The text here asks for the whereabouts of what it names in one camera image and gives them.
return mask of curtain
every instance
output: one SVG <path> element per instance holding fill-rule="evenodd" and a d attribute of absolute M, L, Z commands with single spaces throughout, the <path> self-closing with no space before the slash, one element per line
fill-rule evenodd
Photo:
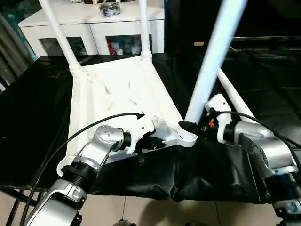
<path fill-rule="evenodd" d="M 13 83 L 31 64 L 30 53 L 0 14 L 0 85 Z"/>

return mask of shelf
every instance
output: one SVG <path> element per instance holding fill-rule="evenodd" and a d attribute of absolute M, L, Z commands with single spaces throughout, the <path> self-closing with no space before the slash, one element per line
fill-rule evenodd
<path fill-rule="evenodd" d="M 54 14 L 60 24 L 91 24 L 139 21 L 139 0 L 121 3 L 121 14 L 112 17 L 100 15 L 99 6 L 93 4 L 70 3 L 68 0 L 50 1 Z M 147 0 L 148 19 L 164 19 L 163 0 Z M 25 20 L 21 21 L 19 27 L 45 26 L 50 25 L 43 10 L 36 12 Z"/>

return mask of black fabric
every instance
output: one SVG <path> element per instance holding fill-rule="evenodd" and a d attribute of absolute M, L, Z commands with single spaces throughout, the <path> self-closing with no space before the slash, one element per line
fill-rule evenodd
<path fill-rule="evenodd" d="M 300 141 L 300 52 L 239 52 L 223 70 L 251 111 L 290 139 Z M 124 56 L 85 56 L 89 65 Z M 153 64 L 184 117 L 203 56 L 154 54 Z M 0 187 L 28 188 L 45 152 L 68 136 L 72 76 L 64 57 L 41 57 L 0 95 Z M 217 81 L 212 95 L 225 92 Z M 62 150 L 46 169 L 39 189 L 58 178 Z M 191 148 L 173 146 L 105 165 L 92 194 L 154 199 L 271 202 L 246 152 L 199 138 Z"/>

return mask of white cabinet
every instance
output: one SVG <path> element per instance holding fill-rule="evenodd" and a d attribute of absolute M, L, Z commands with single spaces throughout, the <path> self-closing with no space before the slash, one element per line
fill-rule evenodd
<path fill-rule="evenodd" d="M 51 2 L 51 7 L 75 55 L 112 54 L 108 44 L 129 54 L 129 49 L 141 42 L 138 2 L 121 3 L 121 14 L 112 17 L 101 16 L 98 6 L 68 0 Z M 164 2 L 147 0 L 147 4 L 151 50 L 163 53 Z M 37 57 L 63 54 L 43 10 L 20 22 L 19 27 Z"/>
<path fill-rule="evenodd" d="M 37 57 L 63 55 L 50 25 L 21 27 L 21 30 Z M 62 30 L 75 55 L 98 53 L 89 24 L 64 24 Z"/>

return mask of glass cabinet door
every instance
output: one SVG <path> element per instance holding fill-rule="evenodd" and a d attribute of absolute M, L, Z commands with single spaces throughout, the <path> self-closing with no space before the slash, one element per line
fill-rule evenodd
<path fill-rule="evenodd" d="M 81 37 L 67 37 L 67 40 L 71 46 L 72 51 L 74 52 L 74 55 L 87 55 L 87 51 Z M 43 46 L 48 56 L 63 55 L 63 51 L 56 38 L 44 38 L 39 39 L 39 41 L 41 42 L 41 45 Z"/>
<path fill-rule="evenodd" d="M 139 55 L 141 54 L 141 35 L 113 35 L 106 36 L 109 53 L 111 55 Z"/>

